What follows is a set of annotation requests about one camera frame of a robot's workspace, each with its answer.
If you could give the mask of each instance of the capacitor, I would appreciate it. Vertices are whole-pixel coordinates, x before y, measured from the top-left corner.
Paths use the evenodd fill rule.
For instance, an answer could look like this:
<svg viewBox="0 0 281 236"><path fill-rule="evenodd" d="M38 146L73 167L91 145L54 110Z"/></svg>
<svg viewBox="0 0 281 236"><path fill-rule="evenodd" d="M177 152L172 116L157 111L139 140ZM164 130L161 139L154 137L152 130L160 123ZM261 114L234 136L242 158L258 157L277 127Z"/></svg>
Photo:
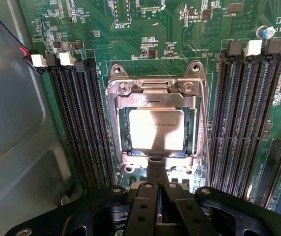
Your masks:
<svg viewBox="0 0 281 236"><path fill-rule="evenodd" d="M261 26L256 31L256 36L258 38L264 38L264 39L271 39L274 37L276 31L274 27L268 27L268 26Z"/></svg>

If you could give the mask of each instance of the green circuit board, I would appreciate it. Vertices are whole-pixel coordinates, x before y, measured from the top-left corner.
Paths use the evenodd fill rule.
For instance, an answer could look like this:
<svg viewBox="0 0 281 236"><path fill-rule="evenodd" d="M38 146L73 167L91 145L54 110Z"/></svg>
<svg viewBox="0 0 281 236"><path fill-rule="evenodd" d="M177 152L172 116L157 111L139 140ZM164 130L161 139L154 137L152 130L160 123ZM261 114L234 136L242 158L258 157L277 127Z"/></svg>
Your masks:
<svg viewBox="0 0 281 236"><path fill-rule="evenodd" d="M241 3L242 10L229 11ZM274 27L281 40L281 0L20 0L33 49L41 54L70 51L76 59L95 58L104 100L109 70L123 64L129 75L183 75L189 63L199 60L210 87L208 121L214 112L219 55L231 41L257 39L260 26ZM60 42L56 48L54 42ZM73 46L63 48L63 42ZM61 140L67 150L50 82L43 76ZM247 197L255 198L273 139L281 139L281 88L276 89L269 118L269 137L261 143ZM115 171L120 162L114 159ZM142 180L140 171L132 178ZM127 185L131 175L124 175ZM190 177L204 185L204 175ZM281 194L281 177L274 192ZM274 202L269 209L275 210Z"/></svg>

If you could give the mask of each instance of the red wire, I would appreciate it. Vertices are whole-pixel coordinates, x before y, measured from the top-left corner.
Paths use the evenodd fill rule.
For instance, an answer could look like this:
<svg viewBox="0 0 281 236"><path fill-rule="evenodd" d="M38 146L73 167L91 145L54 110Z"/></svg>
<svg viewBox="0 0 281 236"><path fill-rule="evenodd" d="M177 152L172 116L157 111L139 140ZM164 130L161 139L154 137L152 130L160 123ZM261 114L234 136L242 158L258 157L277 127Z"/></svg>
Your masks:
<svg viewBox="0 0 281 236"><path fill-rule="evenodd" d="M20 47L19 49L24 53L25 56L29 56L29 52L24 47Z"/></svg>

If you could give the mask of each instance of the cpu socket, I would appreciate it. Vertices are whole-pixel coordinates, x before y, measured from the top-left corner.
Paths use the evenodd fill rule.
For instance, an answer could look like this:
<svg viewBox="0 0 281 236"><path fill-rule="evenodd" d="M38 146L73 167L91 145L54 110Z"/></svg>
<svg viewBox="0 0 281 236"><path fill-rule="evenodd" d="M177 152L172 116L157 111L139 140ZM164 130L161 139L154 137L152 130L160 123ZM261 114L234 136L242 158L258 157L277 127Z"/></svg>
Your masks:
<svg viewBox="0 0 281 236"><path fill-rule="evenodd" d="M209 87L203 65L193 61L184 76L133 76L113 64L107 97L115 153L130 168L166 158L166 168L209 160Z"/></svg>

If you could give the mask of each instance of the motherboard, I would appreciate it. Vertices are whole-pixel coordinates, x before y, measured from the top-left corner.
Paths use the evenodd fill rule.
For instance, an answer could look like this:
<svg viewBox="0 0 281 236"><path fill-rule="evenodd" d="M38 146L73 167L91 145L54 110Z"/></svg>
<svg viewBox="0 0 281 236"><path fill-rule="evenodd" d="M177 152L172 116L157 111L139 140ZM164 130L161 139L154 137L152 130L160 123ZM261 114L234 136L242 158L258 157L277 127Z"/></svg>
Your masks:
<svg viewBox="0 0 281 236"><path fill-rule="evenodd" d="M20 0L79 189L211 185L281 214L280 0Z"/></svg>

